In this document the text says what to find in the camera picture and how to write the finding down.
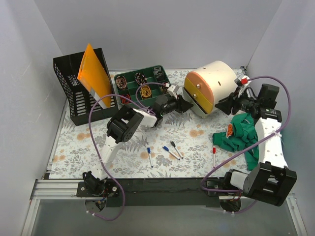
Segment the cream cylindrical drawer box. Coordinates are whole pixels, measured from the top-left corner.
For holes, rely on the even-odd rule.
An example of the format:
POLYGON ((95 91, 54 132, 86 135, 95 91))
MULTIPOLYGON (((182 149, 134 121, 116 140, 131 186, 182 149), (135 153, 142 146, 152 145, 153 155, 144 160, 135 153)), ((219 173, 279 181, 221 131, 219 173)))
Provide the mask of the cream cylindrical drawer box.
POLYGON ((184 99, 193 104, 191 110, 205 118, 215 105, 237 88, 236 73, 226 63, 214 61, 190 71, 184 81, 184 99))

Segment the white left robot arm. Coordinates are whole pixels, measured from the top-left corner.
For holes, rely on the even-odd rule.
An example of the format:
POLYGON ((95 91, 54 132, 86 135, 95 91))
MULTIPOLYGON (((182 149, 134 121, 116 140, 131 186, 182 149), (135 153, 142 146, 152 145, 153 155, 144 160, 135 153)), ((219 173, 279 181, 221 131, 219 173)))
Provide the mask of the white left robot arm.
POLYGON ((193 104, 184 100, 181 95, 159 95, 152 106, 151 115, 143 109, 135 109, 129 105, 122 106, 107 123, 105 144, 101 151, 97 150, 99 164, 83 173, 85 189, 95 197, 104 196, 109 193, 104 180, 109 177, 107 169, 114 161, 118 150, 123 143, 128 142, 139 126, 149 128, 156 127, 162 121, 165 114, 176 111, 185 113, 193 104))

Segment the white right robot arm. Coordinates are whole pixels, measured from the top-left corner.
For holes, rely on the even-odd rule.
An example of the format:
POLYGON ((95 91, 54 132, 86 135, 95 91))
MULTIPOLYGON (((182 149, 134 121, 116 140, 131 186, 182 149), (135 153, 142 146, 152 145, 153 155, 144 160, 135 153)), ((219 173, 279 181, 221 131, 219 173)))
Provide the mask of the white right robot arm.
POLYGON ((247 85, 238 86, 215 107, 228 115, 243 111, 253 118, 258 137, 258 164, 249 174, 228 171, 222 188, 227 195, 241 190, 245 197, 281 206, 296 183, 297 174, 288 168, 283 154, 282 114, 275 108, 279 87, 262 84, 257 97, 248 96, 247 88, 247 85))

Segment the orange plastic folder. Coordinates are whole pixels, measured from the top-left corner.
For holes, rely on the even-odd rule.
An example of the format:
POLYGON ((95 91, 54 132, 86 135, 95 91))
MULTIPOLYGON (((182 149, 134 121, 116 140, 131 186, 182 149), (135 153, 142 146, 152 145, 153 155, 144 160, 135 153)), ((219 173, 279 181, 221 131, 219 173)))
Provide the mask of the orange plastic folder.
POLYGON ((83 54, 77 79, 96 101, 112 93, 110 77, 91 44, 87 45, 83 54))

